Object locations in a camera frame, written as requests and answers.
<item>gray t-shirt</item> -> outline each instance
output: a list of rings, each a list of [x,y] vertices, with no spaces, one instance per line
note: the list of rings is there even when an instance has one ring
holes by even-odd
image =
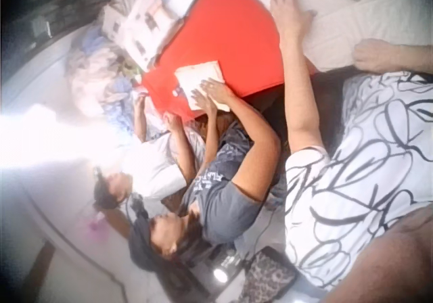
[[[238,123],[222,138],[216,158],[189,186],[182,204],[198,201],[203,238],[212,243],[229,243],[254,223],[261,203],[244,195],[232,182],[251,140]]]

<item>red cushion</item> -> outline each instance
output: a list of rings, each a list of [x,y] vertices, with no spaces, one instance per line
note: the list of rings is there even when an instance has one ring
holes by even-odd
[[[278,45],[272,17],[258,0],[198,0],[143,84],[160,111],[188,120],[196,115],[172,94],[177,68],[218,60],[227,84],[245,97],[283,82]]]

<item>hand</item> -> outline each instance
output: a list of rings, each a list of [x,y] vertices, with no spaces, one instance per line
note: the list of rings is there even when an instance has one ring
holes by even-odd
[[[205,96],[201,92],[194,90],[192,91],[192,98],[196,102],[196,105],[206,112],[209,119],[217,118],[218,108],[208,95]]]
[[[203,91],[216,102],[227,105],[230,98],[235,97],[233,91],[225,84],[211,78],[203,80],[200,84]]]
[[[380,74],[401,71],[403,67],[398,64],[400,48],[379,39],[364,39],[355,46],[355,66],[362,71]]]
[[[166,112],[164,114],[164,123],[167,129],[172,133],[183,131],[182,119],[178,115]]]
[[[302,12],[298,0],[272,0],[271,14],[280,39],[301,42],[308,32],[315,12]]]
[[[135,113],[138,114],[138,113],[144,112],[146,97],[147,97],[147,95],[140,95],[138,97],[138,99],[135,101],[135,103],[134,103]]]

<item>bright light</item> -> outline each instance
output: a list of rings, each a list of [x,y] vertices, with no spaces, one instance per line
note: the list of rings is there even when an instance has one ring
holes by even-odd
[[[229,281],[229,276],[220,268],[214,270],[214,276],[220,283],[226,284]]]
[[[88,159],[99,162],[116,149],[114,131],[106,124],[70,126],[55,113],[35,105],[23,116],[0,116],[0,168]]]

